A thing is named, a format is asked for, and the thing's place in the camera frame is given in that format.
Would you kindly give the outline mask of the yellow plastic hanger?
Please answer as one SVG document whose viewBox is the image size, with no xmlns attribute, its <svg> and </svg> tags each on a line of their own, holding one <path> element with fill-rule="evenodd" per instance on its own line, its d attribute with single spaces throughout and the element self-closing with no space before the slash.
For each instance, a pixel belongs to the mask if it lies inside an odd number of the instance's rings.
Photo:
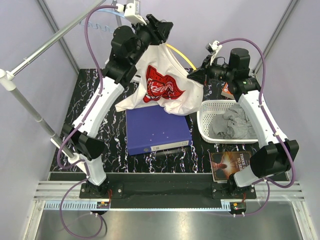
<svg viewBox="0 0 320 240">
<path fill-rule="evenodd" d="M 175 48 L 174 46 L 170 45 L 170 44 L 166 44 L 166 46 L 168 48 L 170 48 L 171 50 L 175 51 L 178 55 L 180 55 L 188 64 L 189 66 L 193 69 L 196 70 L 196 66 L 189 60 L 189 58 L 187 56 L 185 56 L 181 51 L 179 51 L 177 48 Z"/>
</svg>

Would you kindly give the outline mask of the white t shirt red print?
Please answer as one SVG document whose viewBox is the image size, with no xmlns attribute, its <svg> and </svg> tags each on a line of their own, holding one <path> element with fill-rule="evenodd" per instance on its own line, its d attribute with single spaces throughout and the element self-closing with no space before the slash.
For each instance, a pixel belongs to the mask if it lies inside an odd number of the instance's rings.
<svg viewBox="0 0 320 240">
<path fill-rule="evenodd" d="M 165 43 L 150 45 L 135 65 L 133 94 L 115 105 L 117 112 L 159 105 L 168 114 L 186 116 L 200 110 L 204 86 L 187 71 Z"/>
</svg>

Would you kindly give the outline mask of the grey t shirt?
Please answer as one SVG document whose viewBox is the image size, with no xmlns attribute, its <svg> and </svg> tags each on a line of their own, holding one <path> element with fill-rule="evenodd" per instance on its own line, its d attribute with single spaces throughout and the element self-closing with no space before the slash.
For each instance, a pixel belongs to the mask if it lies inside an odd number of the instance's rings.
<svg viewBox="0 0 320 240">
<path fill-rule="evenodd" d="M 234 104 L 225 113 L 216 115 L 208 128 L 208 136 L 223 140 L 253 140 L 257 138 L 245 110 Z"/>
</svg>

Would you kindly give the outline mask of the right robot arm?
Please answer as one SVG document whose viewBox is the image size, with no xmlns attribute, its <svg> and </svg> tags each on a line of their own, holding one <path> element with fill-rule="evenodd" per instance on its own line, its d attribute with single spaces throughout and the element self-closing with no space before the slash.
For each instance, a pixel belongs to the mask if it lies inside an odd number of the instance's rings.
<svg viewBox="0 0 320 240">
<path fill-rule="evenodd" d="M 259 150 L 250 158 L 250 165 L 231 174 L 226 191 L 232 198 L 239 198 L 251 187 L 262 181 L 270 181 L 274 175 L 291 171 L 296 174 L 294 159 L 299 150 L 296 140 L 290 140 L 277 125 L 263 96 L 258 80 L 250 76 L 249 51 L 233 48 L 228 63 L 218 64 L 217 54 L 221 46 L 208 46 L 209 55 L 202 65 L 187 77 L 201 84 L 221 80 L 235 101 L 244 109 L 259 143 Z"/>
</svg>

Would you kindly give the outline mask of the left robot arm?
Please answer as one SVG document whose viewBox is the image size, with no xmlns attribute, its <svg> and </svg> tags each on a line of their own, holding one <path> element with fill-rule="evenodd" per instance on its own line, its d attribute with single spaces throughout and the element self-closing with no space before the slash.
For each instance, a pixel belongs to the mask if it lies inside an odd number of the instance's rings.
<svg viewBox="0 0 320 240">
<path fill-rule="evenodd" d="M 68 158 L 71 167 L 77 166 L 86 177 L 80 183 L 84 193 L 103 198 L 111 193 L 102 163 L 104 141 L 96 138 L 100 125 L 117 98 L 137 72 L 136 64 L 149 46 L 165 43 L 174 24 L 156 19 L 152 14 L 146 22 L 120 26 L 111 40 L 111 52 L 104 69 L 97 68 L 99 86 L 80 116 L 72 124 L 64 124 L 64 144 L 70 143 L 74 157 Z"/>
</svg>

